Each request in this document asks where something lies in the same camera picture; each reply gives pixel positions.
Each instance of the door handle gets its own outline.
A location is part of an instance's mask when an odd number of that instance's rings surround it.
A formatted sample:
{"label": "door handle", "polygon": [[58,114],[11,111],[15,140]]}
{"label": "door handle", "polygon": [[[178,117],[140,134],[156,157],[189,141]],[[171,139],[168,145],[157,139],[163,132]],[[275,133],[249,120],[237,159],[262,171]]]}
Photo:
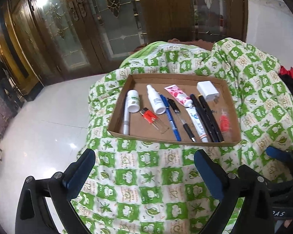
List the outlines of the door handle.
{"label": "door handle", "polygon": [[78,21],[79,20],[79,17],[77,15],[77,12],[76,12],[76,9],[75,9],[75,6],[74,6],[73,2],[69,2],[68,3],[68,6],[69,6],[70,12],[73,14],[74,20],[75,21]]}
{"label": "door handle", "polygon": [[78,4],[80,14],[81,14],[82,17],[85,17],[87,15],[87,12],[86,12],[85,7],[84,7],[84,2],[85,1],[86,0],[77,0],[77,4]]}

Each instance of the red fabric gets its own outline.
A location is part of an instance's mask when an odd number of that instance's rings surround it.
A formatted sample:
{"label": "red fabric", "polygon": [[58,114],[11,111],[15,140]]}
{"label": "red fabric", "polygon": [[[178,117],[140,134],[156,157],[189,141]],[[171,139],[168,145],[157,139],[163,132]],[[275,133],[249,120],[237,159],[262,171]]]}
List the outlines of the red fabric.
{"label": "red fabric", "polygon": [[286,70],[283,66],[281,66],[279,74],[280,75],[289,75],[289,76],[291,76],[291,78],[293,78],[293,68],[291,67],[290,70]]}

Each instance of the green and white cloth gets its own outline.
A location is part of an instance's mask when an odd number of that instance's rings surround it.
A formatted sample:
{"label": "green and white cloth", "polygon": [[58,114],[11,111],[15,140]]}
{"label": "green and white cloth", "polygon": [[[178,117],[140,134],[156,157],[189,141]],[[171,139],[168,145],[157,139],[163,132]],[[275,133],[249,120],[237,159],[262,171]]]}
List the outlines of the green and white cloth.
{"label": "green and white cloth", "polygon": [[[239,40],[221,40],[211,52],[155,42],[95,83],[89,95],[85,148],[95,151],[96,164],[72,201],[90,232],[198,233],[218,204],[193,164],[199,148],[226,172],[236,173],[246,164],[270,180],[289,178],[288,170],[265,154],[269,145],[293,150],[293,97],[279,78],[279,69],[277,58]],[[122,86],[134,73],[226,80],[242,141],[235,147],[192,147],[114,138],[107,131],[108,122]],[[241,204],[239,200],[226,231],[233,227]]]}

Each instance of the blue pen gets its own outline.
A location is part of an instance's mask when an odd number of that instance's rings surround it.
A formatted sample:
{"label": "blue pen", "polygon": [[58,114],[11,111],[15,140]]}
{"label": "blue pen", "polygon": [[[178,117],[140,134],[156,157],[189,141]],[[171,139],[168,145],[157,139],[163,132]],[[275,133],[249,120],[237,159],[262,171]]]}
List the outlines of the blue pen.
{"label": "blue pen", "polygon": [[168,120],[170,122],[170,125],[172,126],[172,130],[174,131],[174,134],[176,136],[176,139],[177,139],[178,142],[181,142],[180,134],[178,132],[177,126],[175,124],[175,121],[174,121],[174,119],[172,117],[172,113],[169,110],[169,103],[168,103],[167,99],[165,98],[165,96],[163,96],[161,94],[160,97],[163,100],[164,105],[166,106],[166,114],[168,116]]}

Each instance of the white charger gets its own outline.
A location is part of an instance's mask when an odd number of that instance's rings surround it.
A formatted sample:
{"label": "white charger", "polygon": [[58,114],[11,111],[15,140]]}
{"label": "white charger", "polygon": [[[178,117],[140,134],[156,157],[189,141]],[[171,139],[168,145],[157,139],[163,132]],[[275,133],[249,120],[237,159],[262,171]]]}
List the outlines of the white charger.
{"label": "white charger", "polygon": [[203,95],[206,101],[213,101],[215,97],[219,97],[219,92],[211,81],[198,82],[197,90]]}

